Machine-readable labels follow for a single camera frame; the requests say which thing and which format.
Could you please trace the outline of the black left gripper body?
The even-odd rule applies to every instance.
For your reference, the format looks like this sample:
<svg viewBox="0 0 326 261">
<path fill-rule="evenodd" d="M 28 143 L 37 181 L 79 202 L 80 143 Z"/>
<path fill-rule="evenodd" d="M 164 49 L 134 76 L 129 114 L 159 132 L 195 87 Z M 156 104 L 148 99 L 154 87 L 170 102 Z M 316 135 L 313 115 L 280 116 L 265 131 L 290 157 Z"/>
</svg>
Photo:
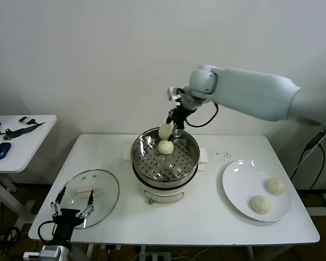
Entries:
<svg viewBox="0 0 326 261">
<path fill-rule="evenodd" d="M 54 245 L 69 245 L 75 227 L 83 223 L 83 218 L 76 216 L 79 209 L 61 209 L 61 215 L 53 217 L 56 229 L 53 235 Z"/>
</svg>

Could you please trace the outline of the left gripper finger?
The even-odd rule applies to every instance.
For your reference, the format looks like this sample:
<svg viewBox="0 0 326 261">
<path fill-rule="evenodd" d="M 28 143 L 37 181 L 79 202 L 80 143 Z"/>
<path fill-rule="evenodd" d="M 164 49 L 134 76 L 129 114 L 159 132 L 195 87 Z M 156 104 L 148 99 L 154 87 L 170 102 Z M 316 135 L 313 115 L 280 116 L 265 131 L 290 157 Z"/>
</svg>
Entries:
<svg viewBox="0 0 326 261">
<path fill-rule="evenodd" d="M 58 193 L 55 201 L 51 202 L 51 209 L 52 209 L 52 217 L 60 216 L 62 214 L 60 209 L 60 203 L 62 201 L 62 198 L 65 194 L 66 186 L 64 186 Z"/>
<path fill-rule="evenodd" d="M 89 199 L 86 204 L 86 208 L 82 211 L 79 211 L 76 214 L 77 218 L 87 218 L 92 212 L 94 211 L 94 205 L 93 205 L 93 190 L 91 190 Z"/>
</svg>

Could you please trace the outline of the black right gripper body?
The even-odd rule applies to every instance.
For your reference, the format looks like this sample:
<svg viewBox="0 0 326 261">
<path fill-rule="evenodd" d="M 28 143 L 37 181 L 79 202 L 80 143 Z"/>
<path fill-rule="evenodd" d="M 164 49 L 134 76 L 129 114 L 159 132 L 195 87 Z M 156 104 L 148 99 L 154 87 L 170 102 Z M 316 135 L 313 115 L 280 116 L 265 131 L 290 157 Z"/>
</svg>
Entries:
<svg viewBox="0 0 326 261">
<path fill-rule="evenodd" d="M 177 106 L 176 108 L 174 108 L 174 119 L 173 119 L 173 123 L 175 122 L 185 122 L 185 120 L 194 112 L 196 112 L 196 110 L 189 110 L 184 108 L 183 106 Z"/>
</svg>

